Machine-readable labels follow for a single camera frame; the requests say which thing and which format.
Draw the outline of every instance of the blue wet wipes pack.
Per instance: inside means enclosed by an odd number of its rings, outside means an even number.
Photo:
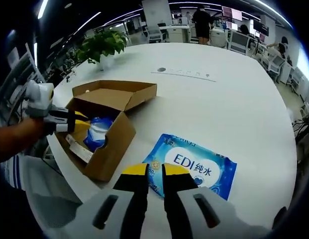
[[[193,142],[174,135],[163,134],[143,163],[149,164],[149,186],[164,197],[162,164],[183,166],[190,172],[195,183],[206,186],[228,199],[236,163],[228,157],[214,153]]]
[[[104,145],[105,134],[112,125],[112,120],[109,118],[93,118],[90,122],[90,128],[87,130],[87,137],[84,139],[84,144],[91,152]]]

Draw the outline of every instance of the cardboard box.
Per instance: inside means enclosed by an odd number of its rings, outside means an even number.
[[[74,97],[66,108],[79,111],[88,118],[110,117],[114,120],[106,133],[104,146],[96,149],[85,163],[70,150],[66,133],[56,133],[66,154],[78,169],[90,178],[108,182],[135,136],[135,129],[125,111],[156,96],[157,85],[130,81],[95,81],[73,88]],[[71,136],[83,147],[88,127]]]

